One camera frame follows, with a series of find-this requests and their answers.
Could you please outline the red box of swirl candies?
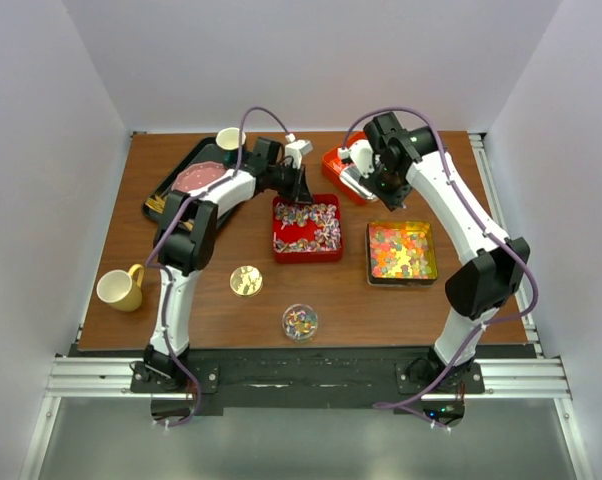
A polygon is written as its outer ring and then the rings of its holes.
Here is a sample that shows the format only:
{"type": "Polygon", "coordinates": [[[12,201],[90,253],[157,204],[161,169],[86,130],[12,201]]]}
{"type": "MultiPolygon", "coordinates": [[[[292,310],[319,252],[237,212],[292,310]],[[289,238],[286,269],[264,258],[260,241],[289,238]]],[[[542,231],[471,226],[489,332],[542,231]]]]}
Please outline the red box of swirl candies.
{"type": "Polygon", "coordinates": [[[311,204],[272,201],[272,250],[279,264],[336,262],[344,238],[340,202],[334,194],[316,194],[311,204]]]}

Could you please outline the orange box of candies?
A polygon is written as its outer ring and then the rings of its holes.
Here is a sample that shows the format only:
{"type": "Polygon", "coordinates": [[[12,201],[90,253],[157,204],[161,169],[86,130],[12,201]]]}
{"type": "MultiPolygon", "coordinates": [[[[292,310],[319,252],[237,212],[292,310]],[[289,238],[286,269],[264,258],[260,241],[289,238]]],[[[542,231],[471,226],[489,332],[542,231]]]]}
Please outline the orange box of candies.
{"type": "Polygon", "coordinates": [[[337,156],[337,147],[332,148],[323,155],[322,174],[355,205],[363,206],[371,202],[365,202],[359,198],[353,191],[347,188],[340,180],[339,174],[348,165],[343,165],[337,156]]]}

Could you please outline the tin of star candies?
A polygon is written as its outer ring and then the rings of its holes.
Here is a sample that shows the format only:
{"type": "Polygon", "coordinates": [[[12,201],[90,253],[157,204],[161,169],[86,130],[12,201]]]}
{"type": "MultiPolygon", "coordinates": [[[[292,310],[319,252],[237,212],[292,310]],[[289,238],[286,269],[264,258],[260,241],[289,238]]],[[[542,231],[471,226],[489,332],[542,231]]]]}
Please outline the tin of star candies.
{"type": "Polygon", "coordinates": [[[367,280],[383,287],[430,286],[438,279],[427,222],[374,221],[366,227],[367,280]]]}

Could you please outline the gold jar lid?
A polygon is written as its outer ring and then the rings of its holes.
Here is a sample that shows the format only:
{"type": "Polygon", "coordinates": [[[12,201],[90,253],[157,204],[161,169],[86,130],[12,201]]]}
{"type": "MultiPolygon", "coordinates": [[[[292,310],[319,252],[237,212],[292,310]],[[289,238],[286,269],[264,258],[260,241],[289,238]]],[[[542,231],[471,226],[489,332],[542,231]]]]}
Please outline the gold jar lid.
{"type": "Polygon", "coordinates": [[[244,265],[236,268],[230,275],[231,290],[240,297],[252,297],[263,287],[263,276],[254,266],[244,265]]]}

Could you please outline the clear glass jar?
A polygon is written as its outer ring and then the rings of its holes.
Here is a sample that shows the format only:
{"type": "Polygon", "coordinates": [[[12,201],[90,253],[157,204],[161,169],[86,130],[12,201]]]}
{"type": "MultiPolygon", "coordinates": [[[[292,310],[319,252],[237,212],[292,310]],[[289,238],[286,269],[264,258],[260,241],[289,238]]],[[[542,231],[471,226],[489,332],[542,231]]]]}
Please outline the clear glass jar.
{"type": "Polygon", "coordinates": [[[284,311],[281,325],[287,338],[301,343],[310,340],[316,334],[319,318],[312,307],[297,303],[284,311]]]}

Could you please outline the silver metal scoop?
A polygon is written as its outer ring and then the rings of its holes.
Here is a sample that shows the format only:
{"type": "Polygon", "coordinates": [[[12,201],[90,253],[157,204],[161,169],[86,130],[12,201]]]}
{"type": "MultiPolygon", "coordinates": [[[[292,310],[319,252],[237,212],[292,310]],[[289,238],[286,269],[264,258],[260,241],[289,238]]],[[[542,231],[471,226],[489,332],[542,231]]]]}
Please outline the silver metal scoop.
{"type": "Polygon", "coordinates": [[[362,175],[355,165],[346,166],[339,174],[341,182],[365,202],[375,202],[377,196],[361,183],[362,175]]]}

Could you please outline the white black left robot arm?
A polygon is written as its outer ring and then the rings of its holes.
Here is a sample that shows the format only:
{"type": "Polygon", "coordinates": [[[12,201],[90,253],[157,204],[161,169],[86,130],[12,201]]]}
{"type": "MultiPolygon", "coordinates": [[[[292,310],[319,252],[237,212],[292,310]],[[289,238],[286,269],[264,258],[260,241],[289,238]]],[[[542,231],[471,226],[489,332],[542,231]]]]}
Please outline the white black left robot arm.
{"type": "Polygon", "coordinates": [[[160,270],[161,290],[143,368],[164,391],[177,392],[195,381],[186,367],[190,314],[198,279],[214,252],[219,219],[266,190],[312,202],[303,165],[311,150],[310,141],[292,135],[284,144],[259,137],[251,151],[225,148],[211,137],[195,147],[191,165],[220,172],[200,186],[167,194],[149,258],[160,270]]]}

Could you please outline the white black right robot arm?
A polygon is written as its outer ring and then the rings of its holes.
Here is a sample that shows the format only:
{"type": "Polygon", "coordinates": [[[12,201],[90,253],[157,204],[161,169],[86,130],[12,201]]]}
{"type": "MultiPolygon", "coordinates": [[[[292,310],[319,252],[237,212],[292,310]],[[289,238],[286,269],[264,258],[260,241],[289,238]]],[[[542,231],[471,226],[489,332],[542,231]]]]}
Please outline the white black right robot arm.
{"type": "Polygon", "coordinates": [[[461,263],[445,283],[450,311],[431,347],[423,375],[440,393],[462,380],[478,340],[498,311],[517,292],[530,247],[511,237],[482,208],[456,171],[451,155],[431,125],[410,131],[391,110],[380,110],[363,128],[363,147],[352,149],[361,184],[389,210],[417,191],[444,227],[461,263]]]}

